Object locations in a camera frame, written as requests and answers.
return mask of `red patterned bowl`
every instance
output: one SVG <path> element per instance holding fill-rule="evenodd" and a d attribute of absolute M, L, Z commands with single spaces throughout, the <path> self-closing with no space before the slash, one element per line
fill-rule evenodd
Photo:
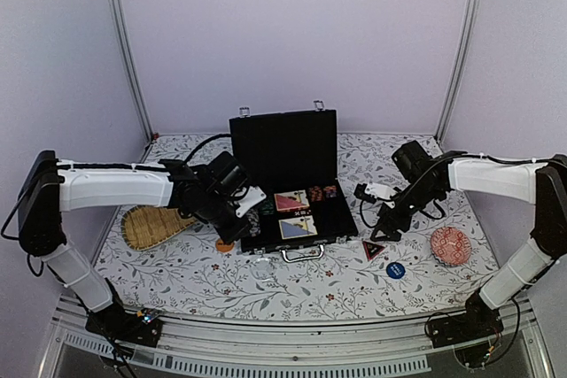
<path fill-rule="evenodd" d="M 457 228 L 439 228 L 431 236 L 435 258 L 446 266 L 460 266 L 469 261 L 472 247 L 469 238 Z"/>

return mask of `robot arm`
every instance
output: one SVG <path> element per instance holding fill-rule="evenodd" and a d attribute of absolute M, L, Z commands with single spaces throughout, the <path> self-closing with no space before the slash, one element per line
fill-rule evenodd
<path fill-rule="evenodd" d="M 211 223 L 225 243 L 249 230 L 246 212 L 265 198 L 236 160 L 223 152 L 208 165 L 179 160 L 150 165 L 77 164 L 42 152 L 19 196 L 19 243 L 72 289 L 89 310 L 87 329 L 155 346 L 158 320 L 124 311 L 112 284 L 67 240 L 61 212 L 123 204 L 176 208 Z"/>
<path fill-rule="evenodd" d="M 532 162 L 498 160 L 451 151 L 432 158 L 413 141 L 392 159 L 411 185 L 399 191 L 384 185 L 359 185 L 355 195 L 367 202 L 386 200 L 372 233 L 373 240 L 399 241 L 413 214 L 450 190 L 472 190 L 513 197 L 536 205 L 531 238 L 465 303 L 461 318 L 428 322 L 436 347 L 461 343 L 502 331 L 498 309 L 517 292 L 533 285 L 567 253 L 567 157 Z"/>

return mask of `ventilation grille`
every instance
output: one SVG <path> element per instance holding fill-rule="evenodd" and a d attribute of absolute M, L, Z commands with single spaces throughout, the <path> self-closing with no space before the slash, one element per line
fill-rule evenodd
<path fill-rule="evenodd" d="M 112 357 L 112 346 L 94 336 L 68 331 L 66 344 L 99 356 Z M 425 356 L 346 366 L 240 366 L 136 350 L 130 362 L 198 378 L 389 378 L 431 371 Z"/>

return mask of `open black briefcase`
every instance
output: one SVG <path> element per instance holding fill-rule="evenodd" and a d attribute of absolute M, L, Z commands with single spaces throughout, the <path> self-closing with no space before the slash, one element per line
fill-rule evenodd
<path fill-rule="evenodd" d="M 337 179 L 336 111 L 244 116 L 230 120 L 230 133 L 234 156 L 267 195 L 243 252 L 285 254 L 358 235 Z"/>

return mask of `briefcase handle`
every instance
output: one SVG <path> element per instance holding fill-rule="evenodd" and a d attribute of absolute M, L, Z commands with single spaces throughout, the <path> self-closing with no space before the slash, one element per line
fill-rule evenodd
<path fill-rule="evenodd" d="M 286 262 L 286 263 L 297 263 L 299 261 L 318 260 L 325 253 L 325 247 L 323 247 L 322 244 L 319 245 L 319 254 L 315 254 L 313 256 L 301 256 L 301 257 L 297 257 L 297 258 L 288 258 L 287 257 L 287 250 L 281 250 L 280 252 L 282 253 L 282 257 L 283 257 L 284 262 Z"/>

